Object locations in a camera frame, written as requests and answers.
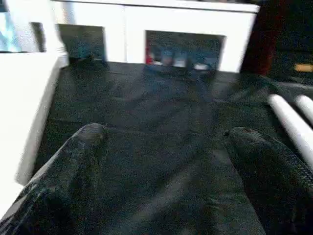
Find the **white pipe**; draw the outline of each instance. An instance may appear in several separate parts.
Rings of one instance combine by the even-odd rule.
[[[299,95],[295,102],[310,121],[310,123],[313,124],[313,100],[305,95]]]
[[[313,170],[313,130],[281,96],[270,95],[268,103],[304,160]]]

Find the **white furniture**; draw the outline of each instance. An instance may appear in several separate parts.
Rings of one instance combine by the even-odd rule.
[[[29,0],[24,18],[45,22],[44,12],[36,10],[45,2]],[[144,63],[146,30],[224,35],[219,70],[229,72],[239,72],[259,10],[253,4],[183,0],[67,0],[51,5],[58,24],[103,27],[107,60],[113,62]]]
[[[0,54],[0,217],[31,177],[61,61],[57,53]]]
[[[68,54],[55,24],[54,12],[50,3],[50,0],[7,0],[5,5],[14,24],[20,47],[24,52],[39,52],[31,19],[33,16],[40,15],[43,35],[45,36],[45,51],[58,53],[60,65],[63,68],[68,66]]]
[[[156,7],[129,6],[125,12],[127,62],[145,62],[146,30],[223,35],[218,70],[227,72],[240,71],[255,18],[254,13]]]

